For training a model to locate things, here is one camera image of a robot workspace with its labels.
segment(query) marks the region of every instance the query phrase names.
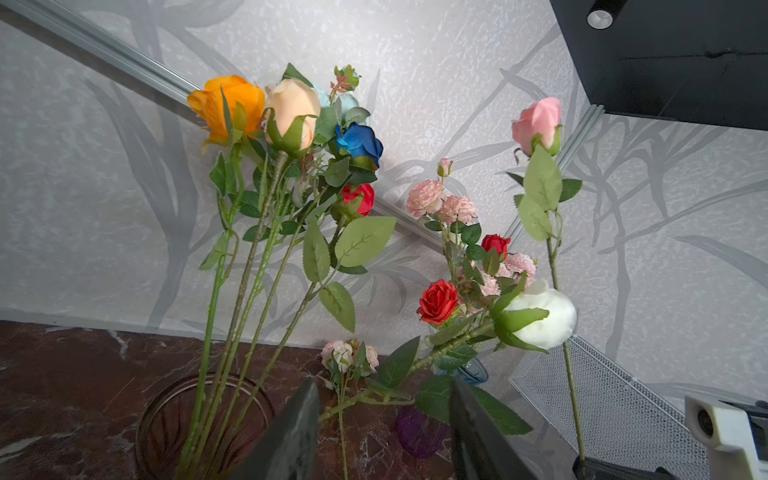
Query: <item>pink flower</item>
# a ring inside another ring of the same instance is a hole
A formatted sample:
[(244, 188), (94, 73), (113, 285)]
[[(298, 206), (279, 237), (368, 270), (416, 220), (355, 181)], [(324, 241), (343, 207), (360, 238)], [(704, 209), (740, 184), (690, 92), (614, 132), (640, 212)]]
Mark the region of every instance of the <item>pink flower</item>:
[(331, 370), (330, 360), (333, 358), (339, 364), (341, 373), (344, 373), (349, 368), (349, 365), (352, 364), (352, 346), (342, 340), (328, 342), (323, 347), (323, 351), (320, 352), (320, 356), (323, 359), (323, 365), (328, 370)]
[(437, 217), (448, 225), (457, 220), (469, 224), (472, 223), (472, 219), (478, 217), (478, 209), (467, 197), (451, 195), (445, 199)]
[(488, 275), (482, 270), (480, 270), (480, 275), (482, 276), (482, 281), (485, 284), (480, 286), (480, 291), (484, 296), (502, 294), (502, 289), (498, 287), (498, 283), (494, 277)]
[(426, 214), (433, 214), (440, 210), (444, 199), (442, 183), (439, 180), (427, 180), (414, 185), (411, 189), (406, 201), (406, 209), (414, 217), (424, 217)]
[(376, 367), (379, 366), (379, 354), (370, 345), (366, 345), (366, 358), (368, 359), (368, 365), (371, 367), (371, 373), (376, 373)]
[(453, 160), (443, 158), (437, 166), (437, 174), (439, 177), (447, 177), (451, 174), (451, 167), (453, 166)]
[(552, 147), (560, 124), (560, 101), (549, 97), (539, 100), (520, 113), (520, 120), (512, 122), (512, 138), (529, 157), (533, 155), (533, 137), (541, 134), (545, 148)]
[(528, 279), (525, 281), (525, 286), (530, 286), (536, 278), (536, 264), (533, 259), (525, 253), (516, 253), (514, 255), (507, 255), (504, 263), (498, 266), (498, 273), (496, 276), (504, 276), (511, 278), (513, 273), (527, 272)]

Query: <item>orange flower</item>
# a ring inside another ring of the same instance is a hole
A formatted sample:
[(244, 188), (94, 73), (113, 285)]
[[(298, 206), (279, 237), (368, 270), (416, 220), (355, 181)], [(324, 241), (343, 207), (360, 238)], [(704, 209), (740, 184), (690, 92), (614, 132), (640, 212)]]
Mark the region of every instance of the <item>orange flower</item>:
[(224, 106), (221, 91), (227, 97), (230, 114), (234, 119), (235, 107), (240, 102), (245, 108), (245, 134), (259, 130), (259, 119), (264, 111), (264, 92), (256, 85), (251, 85), (242, 77), (218, 77), (205, 84), (205, 90), (196, 90), (187, 97), (192, 110), (208, 122), (207, 130), (211, 130), (210, 138), (225, 140), (228, 138), (227, 124), (224, 122)]

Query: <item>brown marble table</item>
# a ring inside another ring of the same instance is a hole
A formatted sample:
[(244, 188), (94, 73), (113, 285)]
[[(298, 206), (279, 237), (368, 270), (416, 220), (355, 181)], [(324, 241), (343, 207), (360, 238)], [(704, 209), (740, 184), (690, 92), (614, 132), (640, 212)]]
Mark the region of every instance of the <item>brown marble table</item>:
[[(134, 440), (144, 407), (197, 371), (201, 347), (174, 336), (0, 321), (0, 478), (136, 478)], [(247, 350), (241, 347), (237, 362)], [(273, 349), (256, 350), (250, 377)], [(214, 345), (214, 356), (220, 350)], [(276, 410), (306, 377), (317, 379), (326, 405), (333, 402), (321, 370), (318, 350), (286, 348), (264, 387)], [(448, 449), (427, 460), (402, 449), (393, 408), (358, 405), (344, 419), (351, 479), (453, 477)], [(319, 437), (315, 478), (342, 478), (336, 423), (323, 424)]]

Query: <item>red flower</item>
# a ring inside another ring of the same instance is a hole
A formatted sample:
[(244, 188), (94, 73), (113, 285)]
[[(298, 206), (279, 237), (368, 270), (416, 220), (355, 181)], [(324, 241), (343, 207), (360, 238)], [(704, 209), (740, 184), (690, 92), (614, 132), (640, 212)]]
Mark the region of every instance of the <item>red flower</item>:
[(480, 246), (486, 252), (490, 252), (491, 249), (495, 248), (499, 255), (504, 255), (504, 258), (502, 258), (503, 262), (507, 258), (507, 248), (511, 241), (511, 238), (504, 238), (496, 234), (486, 235), (485, 238), (482, 239)]
[(362, 195), (362, 203), (360, 208), (357, 209), (357, 213), (368, 217), (373, 208), (373, 201), (376, 199), (376, 192), (373, 191), (373, 187), (370, 184), (363, 184), (357, 187), (357, 190), (352, 191), (349, 185), (345, 185), (341, 190), (341, 197), (344, 199), (344, 204), (347, 205), (352, 200), (355, 200), (358, 195)]
[(458, 290), (453, 283), (438, 280), (424, 290), (419, 305), (416, 313), (422, 316), (423, 322), (440, 325), (456, 310)]

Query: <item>metal mesh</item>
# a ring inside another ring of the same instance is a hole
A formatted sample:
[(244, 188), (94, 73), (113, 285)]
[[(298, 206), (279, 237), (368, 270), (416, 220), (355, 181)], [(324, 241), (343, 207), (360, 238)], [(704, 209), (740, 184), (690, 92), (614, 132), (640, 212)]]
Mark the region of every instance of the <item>metal mesh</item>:
[[(587, 457), (683, 480), (708, 480), (707, 452), (684, 416), (603, 353), (574, 335), (568, 340)], [(576, 452), (563, 348), (527, 352), (509, 381)]]

